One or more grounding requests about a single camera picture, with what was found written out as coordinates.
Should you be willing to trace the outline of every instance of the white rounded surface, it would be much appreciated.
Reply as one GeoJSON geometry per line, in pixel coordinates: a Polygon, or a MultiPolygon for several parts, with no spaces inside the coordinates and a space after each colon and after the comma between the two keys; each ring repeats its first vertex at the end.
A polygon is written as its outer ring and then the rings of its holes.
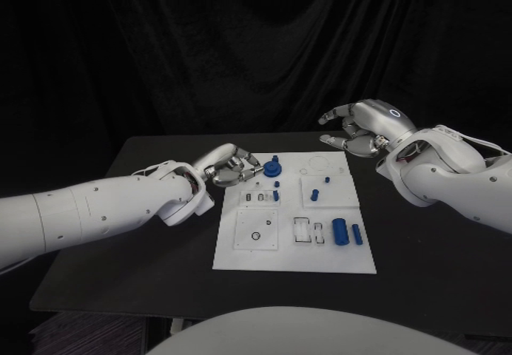
{"type": "Polygon", "coordinates": [[[325,157],[312,157],[309,159],[309,166],[321,172],[329,168],[329,161],[325,157]]]}
{"type": "Polygon", "coordinates": [[[316,308],[267,307],[226,314],[172,336],[151,355],[472,354],[380,319],[316,308]]]}

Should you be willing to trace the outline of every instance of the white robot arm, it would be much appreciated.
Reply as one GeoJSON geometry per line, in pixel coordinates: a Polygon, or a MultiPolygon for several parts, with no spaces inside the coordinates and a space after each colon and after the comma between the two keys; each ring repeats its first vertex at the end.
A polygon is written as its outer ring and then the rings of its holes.
{"type": "Polygon", "coordinates": [[[224,144],[194,165],[169,160],[132,176],[0,199],[0,268],[130,231],[155,215],[168,226],[181,224],[215,205],[205,187],[208,179],[227,187],[262,172],[251,153],[224,144]],[[241,159],[251,169],[244,170],[241,159]]]}
{"type": "Polygon", "coordinates": [[[321,141],[360,157],[390,153],[377,164],[404,198],[426,207],[446,202],[471,220],[512,233],[512,155],[497,144],[446,126],[419,130],[407,115],[381,100],[363,100],[332,109],[351,138],[324,135],[321,141]],[[485,159],[463,138],[498,150],[485,159]]]}

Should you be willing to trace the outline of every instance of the blue bolt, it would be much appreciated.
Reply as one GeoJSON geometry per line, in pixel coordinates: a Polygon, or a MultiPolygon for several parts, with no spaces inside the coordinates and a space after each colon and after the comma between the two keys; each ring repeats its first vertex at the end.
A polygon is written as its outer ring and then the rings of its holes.
{"type": "Polygon", "coordinates": [[[312,201],[318,200],[318,190],[313,190],[313,194],[312,194],[312,201]]]}

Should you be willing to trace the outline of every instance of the blue object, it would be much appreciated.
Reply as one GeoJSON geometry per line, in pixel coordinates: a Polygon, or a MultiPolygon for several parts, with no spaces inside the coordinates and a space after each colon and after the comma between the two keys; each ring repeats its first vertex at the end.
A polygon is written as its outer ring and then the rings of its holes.
{"type": "Polygon", "coordinates": [[[275,178],[282,173],[282,170],[282,165],[273,158],[273,160],[264,164],[264,176],[275,178]]]}
{"type": "Polygon", "coordinates": [[[313,194],[312,194],[312,201],[318,200],[318,190],[313,190],[313,194]]]}
{"type": "Polygon", "coordinates": [[[355,232],[355,243],[361,246],[363,238],[361,238],[360,226],[357,224],[352,225],[352,231],[355,232]]]}
{"type": "Polygon", "coordinates": [[[350,244],[350,232],[347,231],[347,222],[342,218],[334,220],[334,242],[338,246],[350,244]]]}

